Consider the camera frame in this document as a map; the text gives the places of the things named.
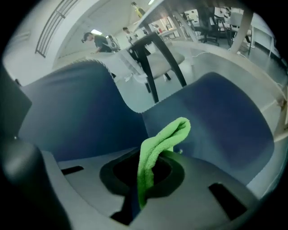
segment floor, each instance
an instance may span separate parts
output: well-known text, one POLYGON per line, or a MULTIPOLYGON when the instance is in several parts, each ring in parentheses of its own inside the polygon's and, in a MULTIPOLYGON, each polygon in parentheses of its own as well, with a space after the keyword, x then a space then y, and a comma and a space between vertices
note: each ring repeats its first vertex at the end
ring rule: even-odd
MULTIPOLYGON (((219 43, 224 49, 229 48, 227 40, 222 39, 219 43)), ((183 48, 175 49, 185 57, 189 57, 190 55, 189 50, 183 48)), ((244 56, 248 56, 248 52, 243 51, 241 53, 244 56)), ((199 50, 192 50, 194 56, 199 53, 201 53, 199 50)), ((276 60, 270 58, 266 51, 255 47, 251 49, 248 59, 267 72, 277 83, 281 85, 286 84, 288 80, 286 71, 276 60)), ((265 108, 274 101, 273 97, 267 93, 257 79, 236 64, 210 53, 203 53, 195 57, 194 62, 193 71, 187 60, 179 65, 187 84, 191 84, 204 74, 213 71, 221 74, 240 87, 256 103, 259 109, 265 108)), ((155 80, 159 101, 181 89, 181 85, 174 72, 170 71, 168 74, 171 77, 171 81, 165 81, 163 77, 155 80)), ((116 85, 126 104, 136 112, 144 112, 155 104, 152 95, 148 93, 145 85, 138 83, 133 78, 128 82, 119 80, 116 82, 116 85)))

